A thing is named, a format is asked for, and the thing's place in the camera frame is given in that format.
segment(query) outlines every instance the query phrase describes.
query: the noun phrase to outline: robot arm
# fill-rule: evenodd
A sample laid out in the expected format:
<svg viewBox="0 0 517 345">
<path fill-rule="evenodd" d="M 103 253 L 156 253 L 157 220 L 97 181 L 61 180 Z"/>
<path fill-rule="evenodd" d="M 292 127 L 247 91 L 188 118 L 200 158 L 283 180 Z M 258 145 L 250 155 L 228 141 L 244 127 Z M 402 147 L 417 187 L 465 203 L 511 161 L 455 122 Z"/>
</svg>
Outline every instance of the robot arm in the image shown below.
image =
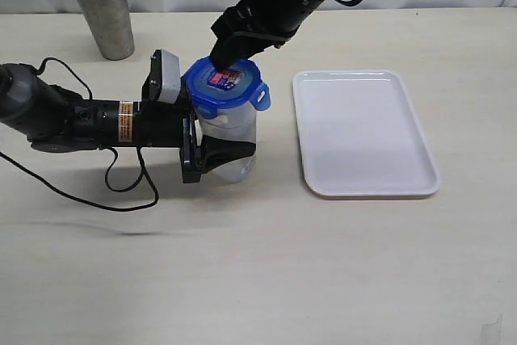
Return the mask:
<svg viewBox="0 0 517 345">
<path fill-rule="evenodd" d="M 213 24 L 217 42 L 210 54 L 218 70 L 270 46 L 282 47 L 325 0 L 241 0 Z"/>
</svg>

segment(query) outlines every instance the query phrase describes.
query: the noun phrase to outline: beige table surface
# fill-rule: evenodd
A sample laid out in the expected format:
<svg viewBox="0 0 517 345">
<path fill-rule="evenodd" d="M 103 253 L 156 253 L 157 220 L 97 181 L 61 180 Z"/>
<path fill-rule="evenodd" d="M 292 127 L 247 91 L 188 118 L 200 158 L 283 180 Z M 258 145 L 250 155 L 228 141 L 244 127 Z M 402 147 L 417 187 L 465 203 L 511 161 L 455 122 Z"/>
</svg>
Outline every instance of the beige table surface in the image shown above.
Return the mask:
<svg viewBox="0 0 517 345">
<path fill-rule="evenodd" d="M 0 63 L 68 61 L 98 99 L 138 99 L 156 48 L 183 70 L 208 54 L 216 14 L 134 15 L 136 53 L 104 61 L 80 15 L 0 16 Z M 517 343 L 517 12 L 316 13 L 255 58 L 273 106 L 252 177 L 180 183 L 175 150 L 146 150 L 162 202 L 120 215 L 51 193 L 0 161 L 0 343 L 479 343 L 503 316 Z M 443 176 L 418 201 L 324 201 L 303 184 L 292 77 L 391 69 L 408 87 Z M 81 90 L 57 65 L 45 80 Z M 2 128 L 0 149 L 76 195 L 107 192 L 108 152 L 40 154 Z M 137 174 L 124 151 L 114 173 Z"/>
</svg>

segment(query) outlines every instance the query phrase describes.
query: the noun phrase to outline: label on lid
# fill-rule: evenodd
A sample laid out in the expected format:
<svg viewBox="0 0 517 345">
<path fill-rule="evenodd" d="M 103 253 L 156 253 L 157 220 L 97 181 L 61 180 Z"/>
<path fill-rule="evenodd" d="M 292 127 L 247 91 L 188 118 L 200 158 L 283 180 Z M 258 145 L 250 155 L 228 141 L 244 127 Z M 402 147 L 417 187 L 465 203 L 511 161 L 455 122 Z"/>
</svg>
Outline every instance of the label on lid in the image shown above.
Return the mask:
<svg viewBox="0 0 517 345">
<path fill-rule="evenodd" d="M 208 77 L 208 84 L 220 90 L 232 90 L 241 81 L 242 73 L 237 70 L 223 70 L 218 72 L 213 70 Z"/>
</svg>

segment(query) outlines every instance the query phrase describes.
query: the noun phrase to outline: container body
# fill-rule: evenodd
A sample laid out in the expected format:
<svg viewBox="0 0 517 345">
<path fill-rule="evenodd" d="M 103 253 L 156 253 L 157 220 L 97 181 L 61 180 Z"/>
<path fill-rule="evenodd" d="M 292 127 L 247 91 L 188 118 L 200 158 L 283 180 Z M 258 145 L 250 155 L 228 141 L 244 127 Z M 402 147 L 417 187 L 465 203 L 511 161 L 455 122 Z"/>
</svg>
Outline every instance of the container body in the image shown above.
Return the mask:
<svg viewBox="0 0 517 345">
<path fill-rule="evenodd" d="M 257 142 L 257 111 L 251 103 L 220 110 L 215 119 L 199 115 L 203 134 L 224 141 Z M 241 182 L 253 170 L 256 155 L 227 163 L 216 168 L 213 174 L 229 183 Z"/>
<path fill-rule="evenodd" d="M 128 0 L 77 1 L 104 58 L 117 61 L 134 53 Z"/>
</svg>

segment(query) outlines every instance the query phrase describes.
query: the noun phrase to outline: blue lid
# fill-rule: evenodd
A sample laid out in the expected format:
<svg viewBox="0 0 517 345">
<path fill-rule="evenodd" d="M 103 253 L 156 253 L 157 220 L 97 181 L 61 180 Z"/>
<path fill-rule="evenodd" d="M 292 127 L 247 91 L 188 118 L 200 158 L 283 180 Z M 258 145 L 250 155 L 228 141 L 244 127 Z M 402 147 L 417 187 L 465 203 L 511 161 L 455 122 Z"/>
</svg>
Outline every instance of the blue lid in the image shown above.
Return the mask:
<svg viewBox="0 0 517 345">
<path fill-rule="evenodd" d="M 257 65 L 250 60 L 240 60 L 218 72 L 209 57 L 201 58 L 185 73 L 185 80 L 192 102 L 207 119 L 217 117 L 221 109 L 248 102 L 257 111 L 271 106 L 269 88 L 262 81 Z"/>
</svg>

